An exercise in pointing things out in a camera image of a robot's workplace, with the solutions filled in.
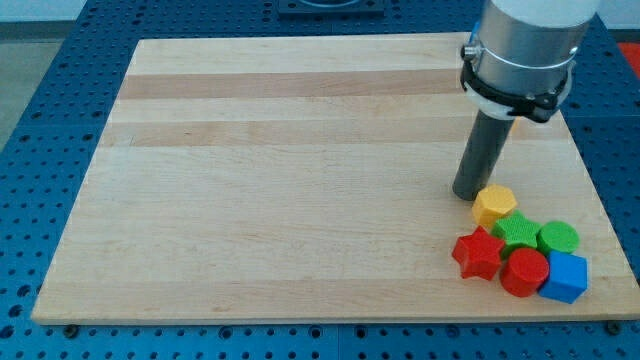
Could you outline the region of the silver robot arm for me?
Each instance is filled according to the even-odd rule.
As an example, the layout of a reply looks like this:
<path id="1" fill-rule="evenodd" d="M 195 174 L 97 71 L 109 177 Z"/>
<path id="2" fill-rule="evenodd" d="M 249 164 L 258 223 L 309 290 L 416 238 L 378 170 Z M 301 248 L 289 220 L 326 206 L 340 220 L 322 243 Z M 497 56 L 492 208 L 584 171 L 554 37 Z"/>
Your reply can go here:
<path id="1" fill-rule="evenodd" d="M 599 0 L 487 0 L 461 47 L 461 85 L 491 118 L 545 123 L 571 92 Z"/>

